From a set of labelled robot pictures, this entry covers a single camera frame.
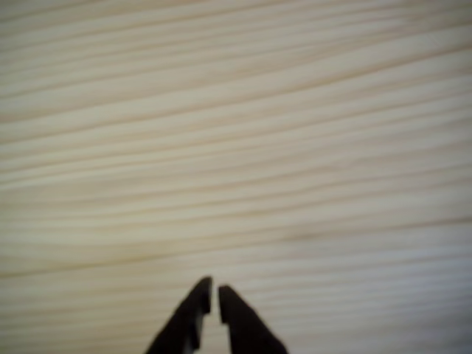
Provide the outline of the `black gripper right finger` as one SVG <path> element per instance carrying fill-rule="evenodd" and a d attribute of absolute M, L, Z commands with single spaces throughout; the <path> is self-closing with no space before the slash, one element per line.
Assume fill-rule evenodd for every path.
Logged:
<path fill-rule="evenodd" d="M 220 286 L 218 301 L 221 322 L 228 329 L 231 353 L 288 353 L 285 345 L 232 287 Z"/>

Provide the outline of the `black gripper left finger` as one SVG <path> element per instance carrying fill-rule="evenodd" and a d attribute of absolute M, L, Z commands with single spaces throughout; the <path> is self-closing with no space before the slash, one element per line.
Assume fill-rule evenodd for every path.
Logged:
<path fill-rule="evenodd" d="M 204 317 L 211 312 L 212 278 L 203 277 L 174 310 L 147 354 L 194 353 L 200 348 Z"/>

